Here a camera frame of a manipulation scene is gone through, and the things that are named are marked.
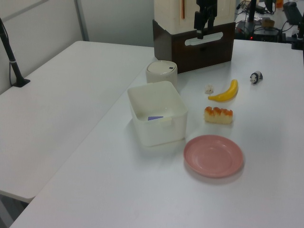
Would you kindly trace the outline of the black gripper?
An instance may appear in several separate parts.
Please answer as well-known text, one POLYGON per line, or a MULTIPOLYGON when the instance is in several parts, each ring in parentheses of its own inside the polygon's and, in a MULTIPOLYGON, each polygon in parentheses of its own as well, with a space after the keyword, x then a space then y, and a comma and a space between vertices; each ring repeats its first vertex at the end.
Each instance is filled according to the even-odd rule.
POLYGON ((217 0, 196 0, 196 4, 199 6, 200 11, 195 12, 194 16, 194 29, 197 31, 197 38, 203 39, 203 30, 205 27, 204 10, 207 10, 207 26, 213 27, 214 20, 217 16, 217 0))

